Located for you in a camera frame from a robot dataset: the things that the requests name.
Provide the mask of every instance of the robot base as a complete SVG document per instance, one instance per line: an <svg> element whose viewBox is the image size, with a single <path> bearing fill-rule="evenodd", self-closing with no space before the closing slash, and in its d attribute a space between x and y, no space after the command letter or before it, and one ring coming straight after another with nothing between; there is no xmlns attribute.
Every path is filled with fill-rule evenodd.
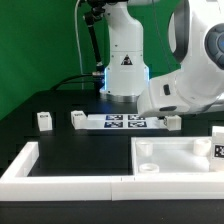
<svg viewBox="0 0 224 224"><path fill-rule="evenodd" d="M122 96L122 95L112 95L105 90L100 90L100 98L104 100L110 100L120 103L134 103L137 102L139 96Z"/></svg>

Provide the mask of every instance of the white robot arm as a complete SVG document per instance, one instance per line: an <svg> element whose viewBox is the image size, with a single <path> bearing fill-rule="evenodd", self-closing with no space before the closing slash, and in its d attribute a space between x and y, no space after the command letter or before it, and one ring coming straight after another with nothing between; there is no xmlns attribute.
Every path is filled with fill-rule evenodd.
<svg viewBox="0 0 224 224"><path fill-rule="evenodd" d="M181 69L149 81L137 102L145 117L202 113L224 92L223 0L183 0L174 19Z"/></svg>
<svg viewBox="0 0 224 224"><path fill-rule="evenodd" d="M110 62L104 70L101 98L134 102L149 82L149 68L143 61L143 27L127 10L130 5L147 5L153 0L87 0L107 20Z"/></svg>

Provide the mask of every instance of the black table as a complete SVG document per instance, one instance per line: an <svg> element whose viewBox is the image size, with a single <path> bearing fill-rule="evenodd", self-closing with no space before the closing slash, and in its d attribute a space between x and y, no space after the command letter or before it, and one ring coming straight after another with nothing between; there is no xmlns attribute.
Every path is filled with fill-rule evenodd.
<svg viewBox="0 0 224 224"><path fill-rule="evenodd" d="M137 113L135 103L99 99L94 91L42 91L0 122L0 176L28 141L40 156L29 176L131 175L131 137L209 136L224 113L182 116L182 130L75 130L71 111ZM53 131L39 132L48 111ZM0 202L0 223L221 223L223 200Z"/></svg>

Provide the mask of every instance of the green screen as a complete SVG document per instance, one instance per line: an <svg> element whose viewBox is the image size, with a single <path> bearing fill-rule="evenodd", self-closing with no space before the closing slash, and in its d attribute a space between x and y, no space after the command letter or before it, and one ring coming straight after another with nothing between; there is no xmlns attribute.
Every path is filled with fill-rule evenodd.
<svg viewBox="0 0 224 224"><path fill-rule="evenodd" d="M144 60L152 77L179 67L167 39L169 18L178 2L161 0L156 3L156 11L152 5L129 7L130 14L144 26ZM75 4L76 0L0 0L0 119L35 92L48 90L60 80L80 74L74 29ZM88 30L82 20L89 10L87 4L78 10L84 72L95 70ZM95 28L106 65L109 60L107 24L101 21ZM171 67L167 65L164 50Z"/></svg>

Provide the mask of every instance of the small white block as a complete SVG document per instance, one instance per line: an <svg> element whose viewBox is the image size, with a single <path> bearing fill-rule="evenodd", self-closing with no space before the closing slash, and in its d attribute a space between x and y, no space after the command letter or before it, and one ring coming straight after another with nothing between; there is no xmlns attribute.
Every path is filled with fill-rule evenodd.
<svg viewBox="0 0 224 224"><path fill-rule="evenodd" d="M164 118L164 125L167 127L169 131L177 131L181 130L181 117L175 116L166 116Z"/></svg>
<svg viewBox="0 0 224 224"><path fill-rule="evenodd" d="M87 117L81 110L71 112L71 121L75 129L85 129L87 124Z"/></svg>
<svg viewBox="0 0 224 224"><path fill-rule="evenodd" d="M52 118L49 112L37 113L37 122L40 131L52 130Z"/></svg>

